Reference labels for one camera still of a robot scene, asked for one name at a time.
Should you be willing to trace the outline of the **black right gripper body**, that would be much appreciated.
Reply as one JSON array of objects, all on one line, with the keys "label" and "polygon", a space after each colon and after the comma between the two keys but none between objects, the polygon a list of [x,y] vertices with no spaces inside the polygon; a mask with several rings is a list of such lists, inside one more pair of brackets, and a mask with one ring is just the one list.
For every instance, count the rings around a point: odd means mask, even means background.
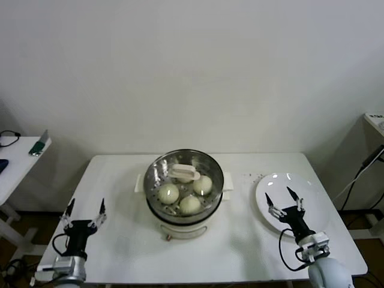
[{"label": "black right gripper body", "polygon": [[305,211],[299,210],[297,206],[291,206],[284,208],[283,212],[284,215],[280,217],[280,221],[290,226],[296,240],[302,240],[316,233],[304,221]]}]

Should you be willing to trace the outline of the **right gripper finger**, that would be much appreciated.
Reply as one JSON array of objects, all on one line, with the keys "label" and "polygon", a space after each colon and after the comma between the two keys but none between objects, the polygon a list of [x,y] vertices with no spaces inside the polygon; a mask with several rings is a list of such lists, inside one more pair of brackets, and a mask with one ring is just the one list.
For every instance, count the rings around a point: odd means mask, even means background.
[{"label": "right gripper finger", "polygon": [[297,210],[298,211],[305,211],[303,206],[303,198],[300,198],[290,187],[287,187],[287,190],[289,194],[291,195],[292,199],[296,202]]},{"label": "right gripper finger", "polygon": [[267,204],[268,204],[268,212],[273,216],[273,217],[284,217],[285,216],[285,212],[283,210],[281,210],[280,208],[276,207],[271,198],[268,196],[267,193],[265,193],[265,196],[266,196],[266,201],[267,201]]}]

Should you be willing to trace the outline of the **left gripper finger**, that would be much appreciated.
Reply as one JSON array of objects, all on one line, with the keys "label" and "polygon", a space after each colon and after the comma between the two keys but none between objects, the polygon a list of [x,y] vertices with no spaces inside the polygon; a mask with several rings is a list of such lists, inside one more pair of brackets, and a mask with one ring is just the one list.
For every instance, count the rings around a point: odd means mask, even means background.
[{"label": "left gripper finger", "polygon": [[63,226],[63,229],[69,229],[73,227],[72,220],[71,220],[71,214],[74,208],[75,198],[71,200],[69,205],[67,206],[66,210],[64,211],[63,215],[61,216],[61,223]]},{"label": "left gripper finger", "polygon": [[89,226],[93,229],[98,229],[106,221],[106,219],[106,206],[104,199],[102,199],[99,214],[90,222]]}]

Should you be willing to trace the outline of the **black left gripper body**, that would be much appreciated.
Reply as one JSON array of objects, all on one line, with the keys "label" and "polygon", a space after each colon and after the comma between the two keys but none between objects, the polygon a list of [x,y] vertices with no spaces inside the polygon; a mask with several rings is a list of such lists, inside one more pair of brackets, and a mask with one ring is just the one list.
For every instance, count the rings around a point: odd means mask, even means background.
[{"label": "black left gripper body", "polygon": [[86,244],[88,238],[95,233],[95,226],[91,220],[74,220],[72,226],[65,228],[64,232],[69,237],[64,256],[87,257]]}]

